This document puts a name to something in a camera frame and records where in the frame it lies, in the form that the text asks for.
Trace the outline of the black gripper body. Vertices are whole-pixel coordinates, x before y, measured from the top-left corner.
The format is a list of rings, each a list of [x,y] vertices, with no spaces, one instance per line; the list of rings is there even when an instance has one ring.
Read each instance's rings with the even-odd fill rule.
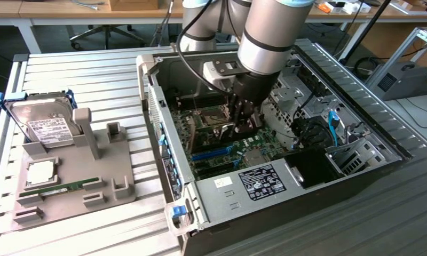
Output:
[[[260,75],[254,72],[238,74],[234,81],[232,91],[242,102],[260,106],[269,97],[273,86],[277,83],[279,73]]]

